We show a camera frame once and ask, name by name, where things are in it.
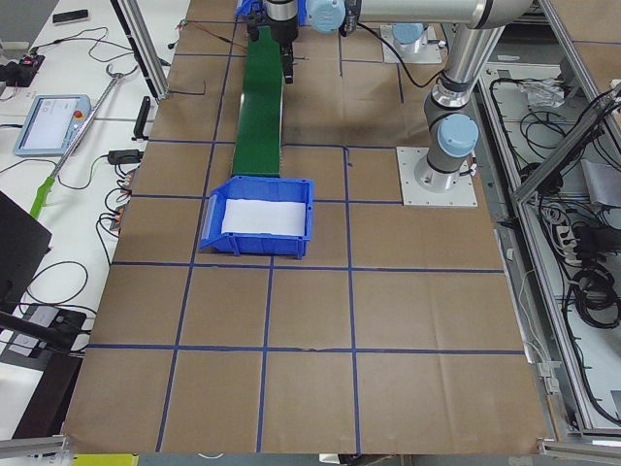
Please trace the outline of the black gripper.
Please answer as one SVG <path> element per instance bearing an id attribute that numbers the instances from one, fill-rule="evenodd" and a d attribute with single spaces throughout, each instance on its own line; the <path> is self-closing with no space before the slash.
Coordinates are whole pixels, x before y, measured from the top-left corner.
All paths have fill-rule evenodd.
<path id="1" fill-rule="evenodd" d="M 276 20 L 269 18 L 272 39 L 280 44 L 280 60 L 284 82 L 294 81 L 294 55 L 292 43 L 297 39 L 297 18 Z"/>

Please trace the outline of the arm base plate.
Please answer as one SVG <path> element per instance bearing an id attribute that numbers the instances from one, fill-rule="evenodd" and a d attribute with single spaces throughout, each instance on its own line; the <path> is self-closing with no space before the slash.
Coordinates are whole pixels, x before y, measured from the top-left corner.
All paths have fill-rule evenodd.
<path id="1" fill-rule="evenodd" d="M 424 208 L 476 208 L 474 182 L 467 161 L 453 174 L 428 164 L 428 148 L 396 147 L 403 205 Z"/>
<path id="2" fill-rule="evenodd" d="M 437 38 L 435 28 L 432 25 L 421 26 L 421 34 L 411 44 L 400 42 L 404 39 L 403 34 L 398 39 L 394 38 L 394 29 L 405 28 L 397 24 L 382 24 L 380 26 L 380 35 L 384 41 L 388 43 L 382 45 L 383 61 L 385 63 L 398 63 L 399 57 L 408 64 L 441 64 L 441 40 Z"/>

